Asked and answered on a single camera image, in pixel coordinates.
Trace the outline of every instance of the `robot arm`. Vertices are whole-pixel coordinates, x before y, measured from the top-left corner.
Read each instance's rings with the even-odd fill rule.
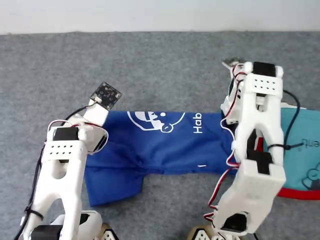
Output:
[[[87,155],[100,151],[107,143],[108,132],[102,126],[120,97],[120,92],[102,83],[91,96],[83,116],[71,115],[58,127],[49,125],[34,198],[22,219],[21,235],[16,239],[19,236],[24,240],[100,239],[102,218],[96,211],[82,211],[80,197]],[[51,225],[41,225],[56,199],[62,200],[65,214]]]
[[[265,138],[268,146],[284,143],[281,129],[283,69],[268,63],[246,62],[233,67],[233,76],[240,72],[240,77],[234,77],[230,95],[221,105],[227,124],[237,123],[232,151],[238,171],[212,217],[215,232],[234,237],[230,239],[257,230],[286,181],[284,149],[275,146],[268,152],[260,152],[251,144],[252,137],[257,134]]]

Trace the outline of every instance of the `gray carpet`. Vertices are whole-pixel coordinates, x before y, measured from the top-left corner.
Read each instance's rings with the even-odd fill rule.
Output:
[[[19,228],[48,123],[87,104],[100,82],[124,93],[116,110],[215,112],[229,84],[221,60],[243,56],[283,66],[284,88],[320,110],[319,43],[316,32],[0,36],[1,239]],[[121,240],[183,240],[206,223],[202,214],[218,177],[150,175],[142,194],[97,210]],[[85,189],[82,200],[88,209]],[[59,213],[60,202],[46,220]],[[261,240],[319,239],[319,222],[320,201],[276,198],[257,233]]]

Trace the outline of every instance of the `cartoon graphic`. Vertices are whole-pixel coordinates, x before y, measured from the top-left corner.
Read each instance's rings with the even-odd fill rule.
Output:
[[[308,190],[320,190],[320,162],[315,168],[308,170],[307,177],[302,180],[303,186]]]
[[[174,125],[181,122],[185,112],[156,112],[156,111],[135,111],[127,112],[130,120],[143,131],[157,131],[171,133]]]

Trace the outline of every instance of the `clothing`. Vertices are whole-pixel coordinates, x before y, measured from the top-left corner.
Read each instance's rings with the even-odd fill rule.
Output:
[[[284,132],[295,111],[282,108]],[[232,137],[220,127],[221,118],[221,113],[111,111],[104,125],[108,143],[86,163],[90,205],[137,195],[148,174],[223,173]],[[287,182],[280,196],[310,199],[306,193],[315,191],[313,198],[320,199],[319,120],[320,112],[300,110],[287,144],[304,145],[285,153]]]

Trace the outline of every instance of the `white wall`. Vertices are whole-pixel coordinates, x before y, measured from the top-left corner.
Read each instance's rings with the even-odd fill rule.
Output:
[[[320,0],[0,0],[0,34],[319,31]]]

